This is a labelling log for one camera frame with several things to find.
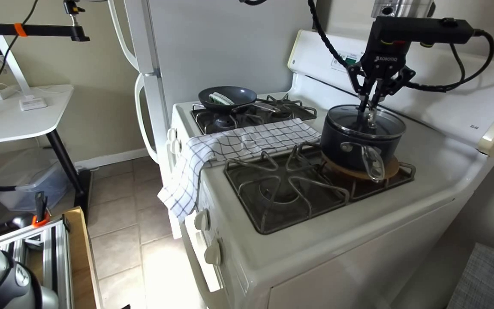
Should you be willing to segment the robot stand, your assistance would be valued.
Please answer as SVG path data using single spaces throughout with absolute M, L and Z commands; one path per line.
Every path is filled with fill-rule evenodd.
M 101 309 L 86 219 L 80 207 L 41 223 L 0 233 L 19 285 L 32 289 L 34 309 Z

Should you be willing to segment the glass pot lid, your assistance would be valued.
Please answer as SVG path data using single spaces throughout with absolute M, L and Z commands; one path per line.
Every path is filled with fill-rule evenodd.
M 329 109 L 326 121 L 342 133 L 364 139 L 395 139 L 407 129 L 404 121 L 390 112 L 370 108 L 361 112 L 354 104 Z

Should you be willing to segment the clear plastic storage bin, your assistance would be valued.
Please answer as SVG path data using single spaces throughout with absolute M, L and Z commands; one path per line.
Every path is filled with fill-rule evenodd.
M 52 209 L 72 188 L 56 154 L 33 148 L 0 167 L 0 203 L 11 212 L 35 212 L 35 195 L 43 192 Z

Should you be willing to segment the white gas stove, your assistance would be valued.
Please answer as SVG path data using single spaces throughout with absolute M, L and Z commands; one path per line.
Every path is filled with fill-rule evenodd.
M 286 229 L 258 233 L 225 164 L 202 169 L 185 225 L 208 287 L 225 289 L 229 309 L 390 303 L 494 164 L 494 60 L 454 91 L 403 88 L 379 108 L 407 125 L 395 157 L 416 167 L 414 180 Z M 203 209 L 209 231 L 194 227 Z M 219 266 L 204 259 L 216 237 Z

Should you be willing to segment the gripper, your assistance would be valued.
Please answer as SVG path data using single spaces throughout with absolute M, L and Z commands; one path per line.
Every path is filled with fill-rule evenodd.
M 360 62 L 347 67 L 352 88 L 360 99 L 361 113 L 375 111 L 386 96 L 396 94 L 416 76 L 417 73 L 406 66 L 410 44 L 369 40 Z

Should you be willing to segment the white table with black leg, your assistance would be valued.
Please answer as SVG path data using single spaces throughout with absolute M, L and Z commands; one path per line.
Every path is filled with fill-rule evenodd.
M 74 186 L 74 205 L 79 206 L 87 217 L 92 174 L 90 170 L 77 171 L 57 132 L 57 126 L 74 93 L 74 86 L 53 85 L 49 90 L 40 88 L 31 90 L 34 95 L 45 100 L 47 107 L 22 111 L 18 96 L 0 101 L 0 143 L 39 136 L 47 137 L 64 172 Z

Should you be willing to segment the white checked dish towel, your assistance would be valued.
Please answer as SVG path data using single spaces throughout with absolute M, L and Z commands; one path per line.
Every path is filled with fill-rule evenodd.
M 204 166 L 251 159 L 263 151 L 283 152 L 297 144 L 320 139 L 321 133 L 299 118 L 192 137 L 182 147 L 170 180 L 157 197 L 182 223 L 196 205 Z

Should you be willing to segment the orange and black clamp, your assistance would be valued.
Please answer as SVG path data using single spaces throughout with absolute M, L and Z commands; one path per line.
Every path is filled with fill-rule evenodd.
M 35 201 L 35 214 L 31 221 L 31 226 L 38 228 L 46 225 L 51 220 L 51 215 L 47 209 L 48 197 L 45 195 L 45 192 L 39 191 L 35 193 L 34 197 Z

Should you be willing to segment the grey woven chair seat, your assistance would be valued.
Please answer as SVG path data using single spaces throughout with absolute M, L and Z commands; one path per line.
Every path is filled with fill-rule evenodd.
M 494 248 L 475 244 L 445 309 L 494 309 Z

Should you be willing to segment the small black burner grate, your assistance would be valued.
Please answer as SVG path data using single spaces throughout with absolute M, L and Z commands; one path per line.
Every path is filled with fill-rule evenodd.
M 199 103 L 195 103 L 190 115 L 202 134 L 288 121 L 294 118 L 299 118 L 302 121 L 311 121 L 317 118 L 316 108 L 309 107 L 302 100 L 293 98 L 289 93 L 259 95 L 259 102 L 269 104 L 280 111 L 273 113 L 264 108 L 250 105 L 232 114 L 218 114 L 202 108 Z

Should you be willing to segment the white dish brush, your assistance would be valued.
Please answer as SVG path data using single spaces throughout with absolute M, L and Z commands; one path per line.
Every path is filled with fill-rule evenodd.
M 213 92 L 208 96 L 212 104 L 220 104 L 224 106 L 233 106 L 235 103 L 228 97 L 218 92 Z

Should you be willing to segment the dark frying pan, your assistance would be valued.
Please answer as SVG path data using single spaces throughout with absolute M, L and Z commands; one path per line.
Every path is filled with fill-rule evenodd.
M 218 92 L 225 95 L 226 97 L 230 98 L 235 103 L 235 105 L 224 106 L 220 104 L 212 104 L 208 96 L 213 92 Z M 257 102 L 257 93 L 255 93 L 253 90 L 239 86 L 215 86 L 206 88 L 198 93 L 198 99 L 208 111 L 218 114 L 239 113 L 249 106 L 259 107 L 273 113 L 280 112 L 280 109 L 278 109 L 277 107 L 271 106 L 267 103 Z

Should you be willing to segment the white refrigerator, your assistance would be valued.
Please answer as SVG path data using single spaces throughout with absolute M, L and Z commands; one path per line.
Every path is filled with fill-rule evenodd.
M 299 30 L 309 30 L 307 0 L 114 0 L 123 36 L 144 88 L 142 115 L 159 164 L 166 160 L 172 106 L 212 86 L 259 94 L 285 91 Z

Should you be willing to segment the white power adapter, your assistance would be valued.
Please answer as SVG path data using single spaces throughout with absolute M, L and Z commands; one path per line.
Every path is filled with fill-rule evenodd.
M 0 100 L 10 98 L 14 94 L 21 94 L 21 90 L 18 86 L 10 86 L 4 83 L 0 83 Z

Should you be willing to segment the large black burner grate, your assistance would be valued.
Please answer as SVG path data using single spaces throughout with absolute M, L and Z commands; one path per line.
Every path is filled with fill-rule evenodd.
M 263 151 L 255 160 L 227 160 L 224 173 L 253 227 L 263 235 L 308 221 L 414 180 L 416 167 L 376 183 L 333 173 L 321 147 L 304 142 L 288 153 Z

